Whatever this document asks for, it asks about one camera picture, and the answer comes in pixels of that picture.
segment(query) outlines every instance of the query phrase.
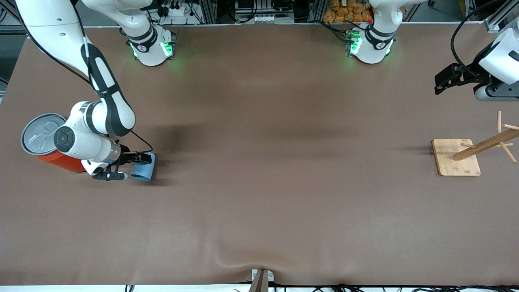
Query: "wooden mug tree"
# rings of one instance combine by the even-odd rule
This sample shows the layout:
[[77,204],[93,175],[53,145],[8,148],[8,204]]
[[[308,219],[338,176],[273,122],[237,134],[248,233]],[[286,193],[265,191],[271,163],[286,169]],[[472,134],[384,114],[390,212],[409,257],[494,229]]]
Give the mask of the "wooden mug tree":
[[476,154],[495,147],[503,148],[512,162],[517,163],[508,149],[508,146],[513,144],[506,144],[517,137],[519,137],[519,127],[502,124],[501,111],[498,111],[497,134],[476,145],[473,145],[470,139],[434,139],[432,147],[438,173],[441,176],[479,176],[481,171]]

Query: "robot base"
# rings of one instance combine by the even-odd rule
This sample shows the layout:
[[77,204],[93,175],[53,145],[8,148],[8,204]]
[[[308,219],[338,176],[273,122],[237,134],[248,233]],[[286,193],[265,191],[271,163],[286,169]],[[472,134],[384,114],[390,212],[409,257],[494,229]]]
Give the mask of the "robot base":
[[153,27],[157,30],[158,36],[148,52],[141,52],[131,45],[135,59],[150,67],[158,66],[166,60],[173,60],[176,42],[176,34],[158,25]]
[[366,34],[364,30],[360,28],[354,28],[348,31],[346,39],[352,40],[351,44],[346,44],[346,51],[348,56],[355,56],[360,61],[367,64],[376,64],[381,62],[387,54],[393,41],[387,46],[384,44],[384,48],[375,49],[371,43],[366,40]]

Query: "gray floor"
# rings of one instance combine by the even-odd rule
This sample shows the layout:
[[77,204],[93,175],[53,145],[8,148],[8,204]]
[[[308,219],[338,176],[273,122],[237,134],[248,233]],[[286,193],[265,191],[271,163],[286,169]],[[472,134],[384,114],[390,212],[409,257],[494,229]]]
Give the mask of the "gray floor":
[[[116,25],[110,18],[88,9],[81,1],[77,3],[76,7],[85,26]],[[459,8],[457,0],[438,0],[433,7],[429,7],[427,2],[422,3],[412,16],[411,22],[451,22],[462,19],[463,13]],[[1,29],[3,24],[12,24],[12,21],[0,23],[0,77],[9,80],[25,36],[2,35]],[[5,88],[0,85],[0,91],[3,90]]]

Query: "table surface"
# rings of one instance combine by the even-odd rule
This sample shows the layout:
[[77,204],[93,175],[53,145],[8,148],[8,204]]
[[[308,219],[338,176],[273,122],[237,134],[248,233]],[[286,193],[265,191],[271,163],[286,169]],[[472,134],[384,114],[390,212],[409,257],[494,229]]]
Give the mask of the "table surface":
[[[480,177],[440,177],[431,154],[434,138],[494,135],[497,110],[519,120],[519,103],[470,85],[434,95],[455,27],[403,25],[377,65],[317,25],[186,28],[155,68],[117,30],[88,30],[155,147],[152,182],[94,181],[20,148],[35,116],[96,99],[27,41],[0,108],[0,284],[231,283],[254,268],[293,285],[517,284],[517,166],[494,149]],[[494,37],[466,25],[460,56]]]

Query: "round black joint cap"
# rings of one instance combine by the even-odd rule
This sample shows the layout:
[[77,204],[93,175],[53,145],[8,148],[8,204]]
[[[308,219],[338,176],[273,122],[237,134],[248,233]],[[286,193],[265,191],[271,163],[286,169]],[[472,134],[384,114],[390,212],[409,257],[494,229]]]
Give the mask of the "round black joint cap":
[[54,145],[63,153],[68,152],[72,148],[75,140],[74,131],[69,127],[60,127],[54,133]]

